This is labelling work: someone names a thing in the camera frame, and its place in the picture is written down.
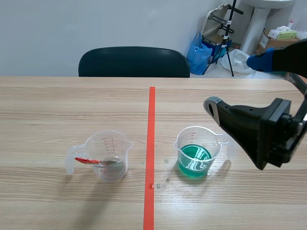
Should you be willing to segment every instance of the white sink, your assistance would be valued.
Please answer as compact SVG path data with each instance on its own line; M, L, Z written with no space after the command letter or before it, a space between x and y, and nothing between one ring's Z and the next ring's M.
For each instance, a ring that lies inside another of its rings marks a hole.
M267 21L271 9L285 8L291 5L295 0L242 0L244 3L255 7L253 17L248 25L241 50L252 55L257 49L263 28Z
M285 8L293 3L294 0L243 0L246 4L266 9Z

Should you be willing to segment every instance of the table surface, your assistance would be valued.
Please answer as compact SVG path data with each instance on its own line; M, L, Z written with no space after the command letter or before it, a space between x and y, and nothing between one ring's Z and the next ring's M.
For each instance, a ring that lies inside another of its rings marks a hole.
M307 139L281 168L259 171L239 148L235 159L220 155L198 180L177 169L172 147L188 126L222 133L202 107L209 96L259 107L281 97L295 113L303 96L289 82L75 77L0 77L0 229L142 230L150 86L156 230L306 229ZM134 142L126 176L102 183L80 163L67 176L67 149L101 130Z

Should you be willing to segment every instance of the green liquid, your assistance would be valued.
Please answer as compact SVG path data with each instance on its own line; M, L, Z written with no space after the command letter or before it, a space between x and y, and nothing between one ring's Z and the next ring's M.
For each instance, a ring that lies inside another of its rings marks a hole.
M189 157L195 160L209 160L211 159L211 154L209 151L200 145L186 145L181 148L181 150ZM179 167L185 174L195 177L195 176L205 176L208 173L212 161L210 162L197 162L193 161L183 155L179 157Z

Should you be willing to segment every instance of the white wall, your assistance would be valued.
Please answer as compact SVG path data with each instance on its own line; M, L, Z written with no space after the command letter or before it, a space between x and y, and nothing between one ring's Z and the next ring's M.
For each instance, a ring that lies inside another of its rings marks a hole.
M1 0L0 75L78 76L88 50L155 46L187 54L228 0Z
M276 29L294 21L293 29L307 30L307 0L295 0L284 9L272 9L266 22L266 29Z

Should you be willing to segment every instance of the measuring cup handle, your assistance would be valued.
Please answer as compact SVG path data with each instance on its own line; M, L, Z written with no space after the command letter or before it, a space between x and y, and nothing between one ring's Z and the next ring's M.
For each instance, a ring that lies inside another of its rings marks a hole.
M227 157L233 159L237 151L237 143L228 134L217 134L216 142L221 146L227 146Z
M73 174L73 163L76 157L86 158L85 145L77 145L68 149L65 159L65 167L67 175Z

